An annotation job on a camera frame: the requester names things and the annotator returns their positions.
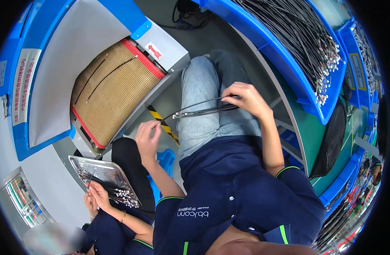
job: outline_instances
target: yellow black hazard tape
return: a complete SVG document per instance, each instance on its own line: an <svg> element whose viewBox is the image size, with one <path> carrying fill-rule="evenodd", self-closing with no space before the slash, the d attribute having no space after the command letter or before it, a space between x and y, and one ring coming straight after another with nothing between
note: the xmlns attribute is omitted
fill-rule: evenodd
<svg viewBox="0 0 390 255"><path fill-rule="evenodd" d="M162 121L163 118L158 114L158 112L154 109L154 107L152 105L148 105L147 109L150 111L151 115L156 120L161 121L162 128L167 132L169 136L171 136L171 138L175 141L175 143L179 147L178 137L174 134L174 132L172 132L171 128L167 125L167 123L165 123L165 121Z"/></svg>

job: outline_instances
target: metal tray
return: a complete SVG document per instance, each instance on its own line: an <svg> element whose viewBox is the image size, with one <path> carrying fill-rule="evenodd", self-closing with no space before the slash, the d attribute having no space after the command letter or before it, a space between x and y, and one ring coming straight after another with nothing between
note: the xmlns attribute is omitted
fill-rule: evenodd
<svg viewBox="0 0 390 255"><path fill-rule="evenodd" d="M81 173L93 175L95 178L109 182L122 190L129 191L125 202L126 206L138 208L141 202L134 192L130 182L128 181L124 171L114 162L92 160L89 158L69 155L69 161L73 169L76 171L79 178L85 183L89 183L88 179L82 178Z"/></svg>

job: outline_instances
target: hand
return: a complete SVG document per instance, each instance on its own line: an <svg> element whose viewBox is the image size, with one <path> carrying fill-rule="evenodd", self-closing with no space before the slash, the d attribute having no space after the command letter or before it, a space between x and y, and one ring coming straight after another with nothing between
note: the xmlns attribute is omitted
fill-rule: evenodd
<svg viewBox="0 0 390 255"><path fill-rule="evenodd" d="M107 212L112 206L108 200L107 191L95 181L90 182L89 190L93 197L96 199L97 205L105 212Z"/></svg>
<svg viewBox="0 0 390 255"><path fill-rule="evenodd" d="M228 97L238 95L240 98ZM256 116L260 121L273 118L273 111L252 84L235 82L222 93L223 102L237 105Z"/></svg>
<svg viewBox="0 0 390 255"><path fill-rule="evenodd" d="M84 195L84 203L86 208L89 211L91 217L96 217L99 211L97 210L97 202L90 190L88 190Z"/></svg>
<svg viewBox="0 0 390 255"><path fill-rule="evenodd" d="M151 130L155 129L154 135L151 137ZM161 122L151 120L143 122L138 127L135 142L137 143L138 151L141 156L141 163L145 167L156 163L155 154L157 153L158 141L161 136Z"/></svg>

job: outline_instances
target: red arrow sticker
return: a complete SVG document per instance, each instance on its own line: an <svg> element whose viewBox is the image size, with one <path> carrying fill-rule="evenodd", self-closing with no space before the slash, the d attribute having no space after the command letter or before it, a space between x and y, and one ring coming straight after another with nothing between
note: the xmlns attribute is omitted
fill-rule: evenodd
<svg viewBox="0 0 390 255"><path fill-rule="evenodd" d="M145 46L145 49L147 50L147 52L153 57L155 58L156 60L160 60L163 58L163 54L162 52L159 51L159 49L152 43L152 42L149 42L146 46Z"/></svg>

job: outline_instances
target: black pants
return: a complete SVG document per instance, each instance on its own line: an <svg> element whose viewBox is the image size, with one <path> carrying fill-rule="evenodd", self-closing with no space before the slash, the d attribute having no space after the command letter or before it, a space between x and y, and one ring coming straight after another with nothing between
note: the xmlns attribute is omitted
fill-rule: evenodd
<svg viewBox="0 0 390 255"><path fill-rule="evenodd" d="M148 171L141 164L136 142L126 137L115 140L112 146L111 161L121 167L138 199L140 199L141 206L138 210L154 220L154 195L147 179Z"/></svg>

